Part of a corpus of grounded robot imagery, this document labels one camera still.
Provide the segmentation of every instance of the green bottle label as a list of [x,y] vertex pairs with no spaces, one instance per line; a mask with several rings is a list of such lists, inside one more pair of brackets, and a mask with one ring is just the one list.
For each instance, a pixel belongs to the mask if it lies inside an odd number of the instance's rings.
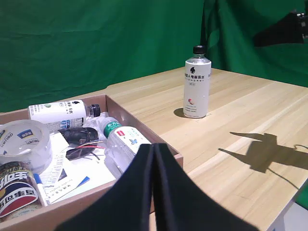
[[108,138],[110,132],[112,132],[112,130],[114,130],[115,128],[119,128],[122,125],[119,122],[111,122],[109,124],[106,125],[106,127],[104,128],[104,136],[106,138]]

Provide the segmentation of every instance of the green backdrop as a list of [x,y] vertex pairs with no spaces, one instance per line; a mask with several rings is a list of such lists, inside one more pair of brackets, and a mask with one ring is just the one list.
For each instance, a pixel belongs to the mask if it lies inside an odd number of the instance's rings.
[[0,112],[185,65],[203,0],[0,0]]
[[253,36],[303,0],[205,0],[208,57],[213,67],[308,87],[308,44],[255,48]]

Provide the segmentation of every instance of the water bottle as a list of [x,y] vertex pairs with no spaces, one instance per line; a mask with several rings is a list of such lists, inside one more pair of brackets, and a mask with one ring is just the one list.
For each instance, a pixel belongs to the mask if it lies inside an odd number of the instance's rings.
[[112,158],[121,173],[128,168],[141,144],[151,144],[136,128],[122,126],[113,117],[107,117],[98,123],[107,138],[106,159],[110,161]]
[[185,62],[183,112],[189,118],[202,118],[208,109],[212,62],[205,58],[205,46],[193,47],[193,57]]
[[98,104],[88,106],[82,100],[44,103],[28,107],[29,118],[46,124],[50,133],[60,129],[81,127],[87,119],[98,117],[100,114],[101,108]]

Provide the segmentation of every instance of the clear tape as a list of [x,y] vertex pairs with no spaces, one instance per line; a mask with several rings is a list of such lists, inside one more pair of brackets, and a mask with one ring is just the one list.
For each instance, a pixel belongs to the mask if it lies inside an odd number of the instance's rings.
[[51,163],[49,129],[30,119],[16,120],[0,127],[0,164],[20,161],[40,174]]

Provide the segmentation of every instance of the cardboard box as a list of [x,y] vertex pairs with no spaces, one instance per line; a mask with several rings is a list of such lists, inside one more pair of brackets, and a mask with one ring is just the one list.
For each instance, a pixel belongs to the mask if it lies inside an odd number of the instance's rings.
[[[98,103],[101,111],[108,111],[109,115],[116,118],[122,125],[137,128],[151,143],[166,143],[141,121],[126,111],[123,107],[113,101],[109,96],[102,94],[86,98],[80,98],[86,104]],[[26,109],[0,114],[0,124],[5,124],[13,120],[28,119]],[[183,157],[173,147],[169,145],[169,149],[174,155],[177,162],[183,166]],[[52,231],[63,221],[73,217],[80,211],[84,210],[95,201],[97,201],[104,193],[108,191],[115,183],[115,180],[101,185],[87,192],[70,197],[53,205],[35,210],[21,217],[5,221],[0,224],[0,230],[4,231],[27,231],[27,230],[44,230]]]

